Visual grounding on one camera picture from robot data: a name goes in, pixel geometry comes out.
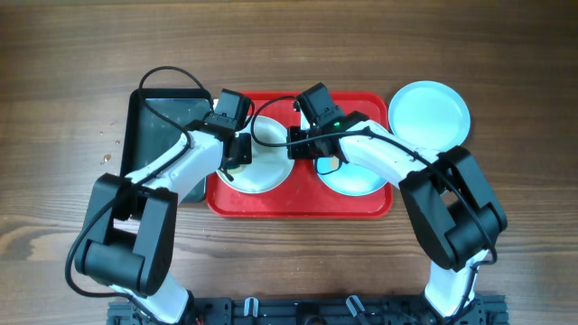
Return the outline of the green yellow scrub sponge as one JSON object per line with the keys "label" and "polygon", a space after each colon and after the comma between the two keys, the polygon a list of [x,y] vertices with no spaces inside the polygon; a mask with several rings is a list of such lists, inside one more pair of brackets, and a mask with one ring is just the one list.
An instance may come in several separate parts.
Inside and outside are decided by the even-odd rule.
{"label": "green yellow scrub sponge", "polygon": [[228,169],[229,174],[238,174],[243,172],[246,169],[246,165],[239,165],[235,168]]}

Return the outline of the light blue plate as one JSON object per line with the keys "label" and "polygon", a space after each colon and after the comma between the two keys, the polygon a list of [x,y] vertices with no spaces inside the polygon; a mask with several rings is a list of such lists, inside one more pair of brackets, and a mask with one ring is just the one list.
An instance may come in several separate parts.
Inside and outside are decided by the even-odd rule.
{"label": "light blue plate", "polygon": [[389,103],[388,122],[397,137],[443,152],[463,144],[471,130],[470,110],[461,95],[432,80],[399,89]]}
{"label": "light blue plate", "polygon": [[387,184],[376,173],[351,162],[344,163],[335,156],[318,158],[313,168],[327,187],[346,196],[366,196]]}

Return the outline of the white plate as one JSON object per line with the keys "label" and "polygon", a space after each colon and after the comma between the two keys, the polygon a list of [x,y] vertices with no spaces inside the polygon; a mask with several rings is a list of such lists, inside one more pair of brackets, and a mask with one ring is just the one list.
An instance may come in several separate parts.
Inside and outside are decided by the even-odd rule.
{"label": "white plate", "polygon": [[[285,143],[286,128],[267,116],[258,116],[255,122],[255,135],[265,143]],[[294,167],[286,147],[266,147],[252,140],[252,163],[238,174],[230,174],[233,181],[227,179],[221,171],[217,175],[231,189],[248,194],[258,194],[274,189],[285,181]]]}

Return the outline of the light blue plate top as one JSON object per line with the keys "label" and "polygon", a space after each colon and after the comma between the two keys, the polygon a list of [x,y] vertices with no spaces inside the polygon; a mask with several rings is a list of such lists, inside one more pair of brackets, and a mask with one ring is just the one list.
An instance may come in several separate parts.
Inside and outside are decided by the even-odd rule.
{"label": "light blue plate top", "polygon": [[399,89],[389,103],[388,122],[397,137],[443,152],[463,144],[471,130],[470,110],[461,95],[432,80]]}

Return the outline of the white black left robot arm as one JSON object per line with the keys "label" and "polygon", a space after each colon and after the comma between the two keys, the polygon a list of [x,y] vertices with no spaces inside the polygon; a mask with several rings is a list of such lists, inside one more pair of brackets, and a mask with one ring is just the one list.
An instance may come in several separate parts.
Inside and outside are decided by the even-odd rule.
{"label": "white black left robot arm", "polygon": [[193,324],[192,293],[170,275],[177,208],[192,187],[218,169],[251,161],[250,136],[227,128],[186,131],[156,160],[125,177],[94,184],[87,214],[68,253],[64,278],[77,294],[96,297],[72,274],[110,287],[155,324]]}

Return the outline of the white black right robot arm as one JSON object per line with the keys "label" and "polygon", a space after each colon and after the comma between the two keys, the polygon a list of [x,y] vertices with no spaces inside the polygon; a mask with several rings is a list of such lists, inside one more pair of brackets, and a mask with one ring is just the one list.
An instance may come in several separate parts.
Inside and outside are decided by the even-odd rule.
{"label": "white black right robot arm", "polygon": [[399,189],[415,237],[432,261],[425,299],[447,324],[465,315],[478,271],[497,262],[495,245],[508,224],[468,150],[418,147],[370,119],[309,129],[292,126],[287,142],[290,158],[334,155]]}

